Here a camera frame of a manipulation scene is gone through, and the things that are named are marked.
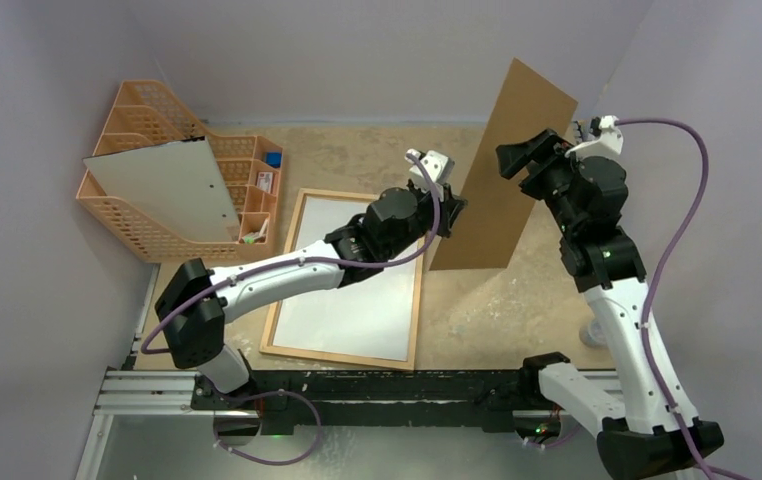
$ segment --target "orange plastic basket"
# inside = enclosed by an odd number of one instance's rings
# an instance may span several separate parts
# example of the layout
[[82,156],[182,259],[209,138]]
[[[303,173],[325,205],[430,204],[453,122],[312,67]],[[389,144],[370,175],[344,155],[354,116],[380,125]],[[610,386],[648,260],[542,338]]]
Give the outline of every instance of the orange plastic basket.
[[[90,174],[76,199],[145,262],[209,260],[254,261],[275,254],[278,200],[286,166],[284,150],[261,136],[211,132],[165,85],[156,80],[122,82],[93,155],[206,136],[240,220],[240,239],[268,220],[265,241],[201,243],[182,238],[123,198],[107,195]],[[267,165],[267,153],[280,153],[280,168]],[[272,173],[269,192],[257,188],[257,174]]]

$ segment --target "beige surface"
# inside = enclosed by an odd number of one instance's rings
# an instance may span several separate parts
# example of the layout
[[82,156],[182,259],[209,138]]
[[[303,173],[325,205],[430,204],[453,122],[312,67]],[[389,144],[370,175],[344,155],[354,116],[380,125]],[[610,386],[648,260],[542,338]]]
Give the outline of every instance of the beige surface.
[[[264,135],[288,153],[286,161],[291,163],[282,185],[285,196],[278,215],[278,251],[282,251],[299,188],[378,194],[405,184],[408,165],[404,152],[418,148],[438,150],[457,161],[451,178],[457,191],[481,131],[482,127],[466,126],[297,126],[231,128],[224,132]],[[579,368],[612,368],[606,351],[587,348],[578,340],[579,328],[592,313],[560,263],[559,239],[548,209],[539,203],[507,269],[426,271],[416,368],[518,368],[525,357],[552,351],[564,353]],[[177,268],[178,264],[161,266],[156,294],[163,291]],[[254,368],[357,368],[260,354],[266,311],[255,310],[226,328],[226,342],[242,350]],[[146,331],[156,323],[156,315],[149,309]],[[154,346],[165,346],[162,335]],[[140,356],[136,368],[174,367],[168,355],[157,355]]]

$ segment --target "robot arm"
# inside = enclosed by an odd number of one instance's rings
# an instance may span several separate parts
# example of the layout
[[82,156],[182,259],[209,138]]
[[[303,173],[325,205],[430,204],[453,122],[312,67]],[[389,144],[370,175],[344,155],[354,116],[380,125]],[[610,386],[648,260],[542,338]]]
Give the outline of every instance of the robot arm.
[[[315,290],[346,287],[381,273],[382,268],[363,264],[388,262],[431,230],[434,205],[429,182],[441,192],[437,234],[450,236],[452,225],[466,206],[466,201],[452,194],[445,183],[454,162],[435,151],[423,154],[413,149],[406,158],[421,163],[428,175],[412,167],[407,188],[385,190],[365,213],[301,250],[212,270],[205,268],[201,259],[181,265],[155,305],[161,321],[203,290],[225,281],[229,286],[218,296],[212,294],[195,302],[166,325],[163,332],[175,367],[196,368],[226,394],[253,389],[246,360],[224,344],[225,325],[270,303]],[[243,276],[251,270],[259,273]]]
[[649,331],[649,348],[700,453],[707,456],[722,446],[723,437],[718,424],[699,420],[654,316],[650,313],[645,324],[641,319],[648,286],[640,254],[618,225],[628,188],[616,162],[623,143],[616,121],[613,116],[596,121],[597,138],[575,147],[547,129],[496,153],[504,178],[527,167],[522,192],[543,200],[558,223],[562,263],[605,333],[623,399],[596,387],[557,353],[525,360],[529,388],[561,405],[596,438],[613,478],[646,478],[688,468],[693,459],[647,361],[642,328]]

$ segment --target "whiteboard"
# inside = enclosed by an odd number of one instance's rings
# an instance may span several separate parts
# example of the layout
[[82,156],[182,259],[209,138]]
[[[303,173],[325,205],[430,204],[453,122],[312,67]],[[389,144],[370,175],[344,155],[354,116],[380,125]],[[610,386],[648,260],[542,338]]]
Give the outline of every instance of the whiteboard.
[[[365,212],[368,204],[368,200],[307,195],[294,245],[301,248],[324,238],[355,214]],[[400,257],[412,254],[416,248],[416,244],[411,245]],[[311,292],[282,301],[272,345],[412,361],[408,356],[415,321],[417,267],[418,262],[408,262],[342,289]]]
[[128,201],[186,240],[239,237],[237,212],[205,139],[89,157],[84,164],[107,195]]

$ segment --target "cardboard panel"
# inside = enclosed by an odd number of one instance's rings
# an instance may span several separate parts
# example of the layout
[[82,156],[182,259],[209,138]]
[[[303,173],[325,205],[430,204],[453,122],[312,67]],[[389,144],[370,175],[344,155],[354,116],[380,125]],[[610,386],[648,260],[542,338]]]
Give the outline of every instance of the cardboard panel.
[[469,206],[455,224],[452,238],[440,241],[430,270],[508,266],[534,200],[519,191],[522,175],[513,180],[499,176],[496,147],[522,142],[544,128],[564,132],[576,105],[518,59],[511,62],[460,191]]

